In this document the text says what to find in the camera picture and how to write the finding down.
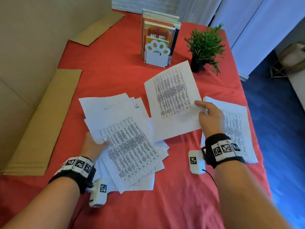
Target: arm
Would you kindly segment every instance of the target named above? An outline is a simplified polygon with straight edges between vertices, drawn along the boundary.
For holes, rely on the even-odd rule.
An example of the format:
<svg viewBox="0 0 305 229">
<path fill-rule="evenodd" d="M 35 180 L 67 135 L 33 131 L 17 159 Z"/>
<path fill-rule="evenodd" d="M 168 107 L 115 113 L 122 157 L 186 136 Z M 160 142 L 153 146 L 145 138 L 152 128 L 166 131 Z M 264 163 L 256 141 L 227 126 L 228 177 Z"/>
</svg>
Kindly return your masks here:
<svg viewBox="0 0 305 229">
<path fill-rule="evenodd" d="M 95 162 L 108 144 L 96 144 L 87 132 L 79 156 L 88 157 Z M 3 228 L 67 228 L 79 196 L 80 190 L 74 180 L 59 177 Z"/>
<path fill-rule="evenodd" d="M 212 103 L 195 101 L 195 104 L 208 110 L 208 114 L 199 114 L 205 138 L 224 133 L 222 111 Z M 226 228 L 291 228 L 242 162 L 217 165 L 215 180 Z"/>
</svg>

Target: blue floor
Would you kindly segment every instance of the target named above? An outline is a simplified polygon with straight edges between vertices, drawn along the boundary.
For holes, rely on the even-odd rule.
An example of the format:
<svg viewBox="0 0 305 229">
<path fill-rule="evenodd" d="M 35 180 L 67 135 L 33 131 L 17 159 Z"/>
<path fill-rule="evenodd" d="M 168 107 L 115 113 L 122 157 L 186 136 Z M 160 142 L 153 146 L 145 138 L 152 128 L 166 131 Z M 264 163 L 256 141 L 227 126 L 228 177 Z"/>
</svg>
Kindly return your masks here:
<svg viewBox="0 0 305 229">
<path fill-rule="evenodd" d="M 287 78 L 270 79 L 275 59 L 270 53 L 242 86 L 273 200 L 299 229 L 305 228 L 305 113 Z"/>
</svg>

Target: wire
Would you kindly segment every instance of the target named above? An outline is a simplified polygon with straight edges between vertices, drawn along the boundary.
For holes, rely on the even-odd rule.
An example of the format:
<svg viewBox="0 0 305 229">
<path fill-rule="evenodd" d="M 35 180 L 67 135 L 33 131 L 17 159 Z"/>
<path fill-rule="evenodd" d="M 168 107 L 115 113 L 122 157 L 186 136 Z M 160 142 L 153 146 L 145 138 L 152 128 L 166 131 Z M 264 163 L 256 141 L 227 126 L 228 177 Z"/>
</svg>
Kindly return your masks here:
<svg viewBox="0 0 305 229">
<path fill-rule="evenodd" d="M 208 172 L 208 171 L 206 171 L 205 169 L 202 169 L 204 172 L 206 172 L 206 173 L 208 173 L 208 175 L 210 175 L 210 177 L 212 178 L 212 180 L 213 180 L 213 182 L 215 183 L 215 185 L 216 185 L 216 182 L 214 181 L 214 179 L 213 179 L 213 177 L 211 176 L 211 174 Z"/>
</svg>

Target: wristband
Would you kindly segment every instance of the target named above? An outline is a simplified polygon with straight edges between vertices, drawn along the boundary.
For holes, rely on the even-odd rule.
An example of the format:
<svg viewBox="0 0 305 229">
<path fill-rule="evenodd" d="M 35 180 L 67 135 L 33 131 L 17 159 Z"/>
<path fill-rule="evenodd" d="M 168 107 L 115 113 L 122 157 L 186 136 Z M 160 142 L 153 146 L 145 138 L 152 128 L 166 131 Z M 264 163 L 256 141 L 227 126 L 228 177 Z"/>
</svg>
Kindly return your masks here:
<svg viewBox="0 0 305 229">
<path fill-rule="evenodd" d="M 223 162 L 233 160 L 246 163 L 238 145 L 224 133 L 217 133 L 208 137 L 201 151 L 207 165 L 211 165 L 214 169 Z"/>
<path fill-rule="evenodd" d="M 55 173 L 49 183 L 59 177 L 73 179 L 79 187 L 81 194 L 85 193 L 87 187 L 93 187 L 93 177 L 96 172 L 93 162 L 86 157 L 73 157 L 66 160 L 62 167 Z"/>
</svg>

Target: hand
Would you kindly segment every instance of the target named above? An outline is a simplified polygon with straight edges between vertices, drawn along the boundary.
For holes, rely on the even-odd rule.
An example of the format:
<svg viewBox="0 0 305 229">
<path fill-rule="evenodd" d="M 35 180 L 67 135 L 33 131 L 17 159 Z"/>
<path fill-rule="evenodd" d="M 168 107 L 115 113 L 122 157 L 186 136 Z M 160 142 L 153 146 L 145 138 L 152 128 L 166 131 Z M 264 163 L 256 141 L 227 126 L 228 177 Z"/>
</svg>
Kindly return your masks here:
<svg viewBox="0 0 305 229">
<path fill-rule="evenodd" d="M 199 123 L 205 138 L 217 133 L 224 133 L 224 114 L 214 104 L 195 100 L 195 105 L 208 110 L 199 113 Z"/>
<path fill-rule="evenodd" d="M 102 151 L 108 146 L 109 141 L 105 141 L 103 144 L 97 144 L 94 142 L 90 132 L 86 132 L 79 156 L 90 158 L 92 162 L 96 162 Z"/>
</svg>

